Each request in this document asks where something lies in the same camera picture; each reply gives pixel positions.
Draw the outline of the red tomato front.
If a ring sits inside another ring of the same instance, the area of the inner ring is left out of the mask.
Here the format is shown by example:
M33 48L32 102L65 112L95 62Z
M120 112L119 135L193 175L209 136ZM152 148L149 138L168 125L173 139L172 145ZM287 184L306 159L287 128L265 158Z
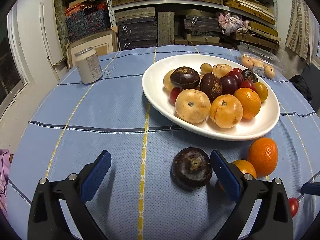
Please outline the red tomato front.
M299 202L298 202L298 199L294 197L289 198L288 201L289 201L291 217L293 218L298 212Z

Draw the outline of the orange mandarin back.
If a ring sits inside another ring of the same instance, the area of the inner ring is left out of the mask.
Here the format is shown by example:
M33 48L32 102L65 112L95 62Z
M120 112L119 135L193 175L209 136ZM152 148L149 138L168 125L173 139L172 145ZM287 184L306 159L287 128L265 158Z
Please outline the orange mandarin back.
M267 137L255 140L249 147L247 161L255 168L258 178L269 176L278 163L276 142Z

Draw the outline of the orange mandarin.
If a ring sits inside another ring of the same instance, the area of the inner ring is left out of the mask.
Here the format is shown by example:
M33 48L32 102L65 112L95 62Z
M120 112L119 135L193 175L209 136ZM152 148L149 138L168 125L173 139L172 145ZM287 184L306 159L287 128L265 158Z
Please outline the orange mandarin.
M250 88L239 88L234 96L240 101L243 108L243 119L253 119L261 109L259 95Z
M267 137L255 140L249 147L247 161L255 168L258 178L269 176L278 163L276 142Z

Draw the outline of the yellow-orange persimmon tomato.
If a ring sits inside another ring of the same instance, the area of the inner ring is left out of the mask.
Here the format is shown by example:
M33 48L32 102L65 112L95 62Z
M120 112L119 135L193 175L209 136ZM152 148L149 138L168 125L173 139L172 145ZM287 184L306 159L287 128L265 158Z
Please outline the yellow-orange persimmon tomato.
M254 86L255 86L256 93L259 95L261 103L263 103L264 101L266 101L268 97L267 87L261 82L256 82Z

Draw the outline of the dark mangosteen back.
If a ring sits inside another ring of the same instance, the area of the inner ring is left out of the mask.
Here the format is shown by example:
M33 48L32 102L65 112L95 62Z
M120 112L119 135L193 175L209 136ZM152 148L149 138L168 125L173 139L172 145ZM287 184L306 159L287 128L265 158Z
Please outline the dark mangosteen back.
M244 81L251 81L253 83L258 82L258 78L257 78L256 74L250 69L244 69L242 71L242 77L243 77Z

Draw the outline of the dark red plum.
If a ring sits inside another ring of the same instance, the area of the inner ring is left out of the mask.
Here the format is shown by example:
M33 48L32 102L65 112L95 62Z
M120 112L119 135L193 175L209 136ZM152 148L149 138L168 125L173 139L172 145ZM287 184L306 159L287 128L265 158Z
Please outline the dark red plum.
M235 93L235 91L238 89L238 84L233 77L222 76L220 78L220 82L222 85L222 93L223 94L233 95Z

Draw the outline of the pepino melon top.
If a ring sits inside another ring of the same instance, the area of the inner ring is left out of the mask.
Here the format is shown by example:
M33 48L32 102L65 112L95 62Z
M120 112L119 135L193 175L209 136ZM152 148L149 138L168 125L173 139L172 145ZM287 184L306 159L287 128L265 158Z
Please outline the pepino melon top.
M191 124L203 122L210 113L210 107L208 96L195 89L181 91L175 101L176 114Z

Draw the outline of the dark brown mangosteen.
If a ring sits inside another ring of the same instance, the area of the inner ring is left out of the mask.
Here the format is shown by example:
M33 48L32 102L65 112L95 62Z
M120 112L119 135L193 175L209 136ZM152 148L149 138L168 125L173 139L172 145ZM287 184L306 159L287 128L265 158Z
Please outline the dark brown mangosteen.
M179 67L170 76L170 81L174 87L182 89L194 89L200 83L200 76L197 71L190 67Z
M210 102L213 102L218 96L222 95L221 82L214 74L207 73L201 79L200 91L208 96Z

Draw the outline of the pale pepino melon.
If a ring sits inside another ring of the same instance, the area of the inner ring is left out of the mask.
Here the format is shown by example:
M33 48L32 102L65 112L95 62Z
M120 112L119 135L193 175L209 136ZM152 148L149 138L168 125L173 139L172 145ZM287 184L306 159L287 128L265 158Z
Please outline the pale pepino melon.
M212 68L212 73L220 79L223 76L226 76L229 72L231 72L233 68L228 64L216 64Z

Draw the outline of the small tan round fruit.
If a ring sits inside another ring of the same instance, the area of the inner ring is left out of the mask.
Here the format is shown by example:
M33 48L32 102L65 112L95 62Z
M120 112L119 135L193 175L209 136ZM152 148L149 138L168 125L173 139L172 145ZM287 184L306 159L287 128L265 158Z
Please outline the small tan round fruit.
M212 66L208 63L203 63L200 66L200 70L202 74L207 74L212 72Z

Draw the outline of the red cherry tomato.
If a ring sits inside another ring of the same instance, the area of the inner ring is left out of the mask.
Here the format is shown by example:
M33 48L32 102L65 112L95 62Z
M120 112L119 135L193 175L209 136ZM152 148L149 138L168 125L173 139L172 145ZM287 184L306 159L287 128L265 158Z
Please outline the red cherry tomato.
M169 93L170 101L175 104L178 95L183 91L182 88L174 87Z

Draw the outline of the striped pepino melon front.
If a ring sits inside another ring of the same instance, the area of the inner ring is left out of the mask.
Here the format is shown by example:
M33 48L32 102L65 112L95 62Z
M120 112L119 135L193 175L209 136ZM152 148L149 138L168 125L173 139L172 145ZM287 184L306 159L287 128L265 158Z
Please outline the striped pepino melon front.
M167 91L171 91L174 88L174 86L170 81L170 76L174 71L175 71L174 69L170 70L169 72L167 72L167 74L165 74L163 78L163 86Z

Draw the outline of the red tomato small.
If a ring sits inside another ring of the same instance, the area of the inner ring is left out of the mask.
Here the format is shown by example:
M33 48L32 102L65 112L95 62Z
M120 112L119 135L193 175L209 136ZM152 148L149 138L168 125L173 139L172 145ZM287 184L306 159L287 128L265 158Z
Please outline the red tomato small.
M242 70L240 68L233 68L233 71L239 72L240 74L242 73Z

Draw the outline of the small orange tomato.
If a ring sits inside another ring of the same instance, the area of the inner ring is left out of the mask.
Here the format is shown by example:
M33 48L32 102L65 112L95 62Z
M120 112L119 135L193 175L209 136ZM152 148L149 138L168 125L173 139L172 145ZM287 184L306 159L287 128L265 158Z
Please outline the small orange tomato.
M254 168L254 166L246 160L236 160L232 162L234 165L236 165L238 167L238 169L243 173L249 173L251 174L255 179L257 179L257 173L256 170Z

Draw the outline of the purple cloth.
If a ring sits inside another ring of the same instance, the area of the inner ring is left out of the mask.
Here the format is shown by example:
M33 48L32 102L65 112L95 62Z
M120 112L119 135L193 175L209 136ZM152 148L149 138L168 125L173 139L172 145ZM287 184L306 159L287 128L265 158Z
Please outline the purple cloth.
M1 211L7 217L7 185L9 178L9 171L14 154L7 149L0 149L0 194L1 194Z

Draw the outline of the blue checked tablecloth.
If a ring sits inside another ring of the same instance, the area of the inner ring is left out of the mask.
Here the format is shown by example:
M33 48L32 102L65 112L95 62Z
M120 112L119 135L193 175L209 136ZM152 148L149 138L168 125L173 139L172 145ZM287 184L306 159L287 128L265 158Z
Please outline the blue checked tablecloth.
M218 141L173 124L149 105L142 76L154 62L175 55L210 55L237 61L215 46L138 48L100 58L105 72L92 86L76 69L45 98L14 155L7 188L9 222L27 238L31 201L39 180L63 180L103 150L111 168L87 208L109 239L212 239L234 203L209 185L184 191L170 176L183 148L218 149L228 161L246 157L250 142Z

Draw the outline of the black bag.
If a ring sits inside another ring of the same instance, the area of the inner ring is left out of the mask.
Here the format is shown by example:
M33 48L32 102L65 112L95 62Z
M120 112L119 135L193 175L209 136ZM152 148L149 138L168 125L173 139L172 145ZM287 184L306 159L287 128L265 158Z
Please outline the black bag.
M304 96L307 102L310 103L312 101L311 90L301 75L294 75L289 81Z

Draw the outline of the clear plastic fruit box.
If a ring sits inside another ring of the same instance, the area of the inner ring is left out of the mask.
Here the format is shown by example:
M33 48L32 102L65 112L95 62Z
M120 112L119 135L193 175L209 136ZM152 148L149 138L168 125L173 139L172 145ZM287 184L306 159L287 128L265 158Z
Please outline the clear plastic fruit box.
M237 49L240 53L239 62L244 67L252 70L260 77L279 81L284 65L276 55L243 42L237 46Z

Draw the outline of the hanging patterned curtain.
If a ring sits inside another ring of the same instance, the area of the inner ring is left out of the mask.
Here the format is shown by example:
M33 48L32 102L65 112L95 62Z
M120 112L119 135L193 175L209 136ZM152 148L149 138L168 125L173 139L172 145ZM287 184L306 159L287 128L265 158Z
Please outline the hanging patterned curtain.
M285 46L310 63L310 17L304 0L292 0L291 17Z

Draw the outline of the white oval plate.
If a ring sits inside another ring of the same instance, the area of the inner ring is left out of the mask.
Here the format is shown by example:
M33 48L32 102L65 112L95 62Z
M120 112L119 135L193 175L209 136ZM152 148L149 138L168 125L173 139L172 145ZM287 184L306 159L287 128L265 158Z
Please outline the white oval plate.
M161 115L208 138L257 139L270 132L280 116L278 99L262 78L217 56L161 59L144 72L142 87Z

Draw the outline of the pink crumpled cloth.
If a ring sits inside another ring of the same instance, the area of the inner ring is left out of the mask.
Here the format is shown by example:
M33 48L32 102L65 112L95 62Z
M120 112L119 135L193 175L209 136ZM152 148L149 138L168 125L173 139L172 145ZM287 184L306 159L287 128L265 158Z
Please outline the pink crumpled cloth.
M231 35L235 32L247 33L251 30L248 20L243 20L238 15L232 15L230 12L218 12L217 20L222 33L226 36Z

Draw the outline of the framed picture cardboard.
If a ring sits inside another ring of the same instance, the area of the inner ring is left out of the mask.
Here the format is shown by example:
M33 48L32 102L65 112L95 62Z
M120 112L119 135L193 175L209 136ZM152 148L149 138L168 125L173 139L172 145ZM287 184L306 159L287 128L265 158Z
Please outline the framed picture cardboard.
M75 66L75 54L89 47L93 47L98 56L118 51L118 27L114 26L67 44L66 59L69 70Z

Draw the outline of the metal storage shelf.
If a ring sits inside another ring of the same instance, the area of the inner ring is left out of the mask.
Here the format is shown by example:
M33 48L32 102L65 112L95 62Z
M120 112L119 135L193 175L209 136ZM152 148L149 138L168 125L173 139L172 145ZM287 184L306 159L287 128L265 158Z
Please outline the metal storage shelf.
M120 48L217 45L236 48L241 42L277 50L276 0L107 0L110 22L118 27ZM222 33L218 12L250 21L247 33Z

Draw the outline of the window with frame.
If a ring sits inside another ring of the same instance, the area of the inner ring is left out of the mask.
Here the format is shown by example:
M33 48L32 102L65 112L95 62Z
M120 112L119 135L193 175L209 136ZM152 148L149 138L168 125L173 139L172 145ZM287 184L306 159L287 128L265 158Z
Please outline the window with frame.
M19 92L33 82L18 29L17 4L1 19L1 115Z

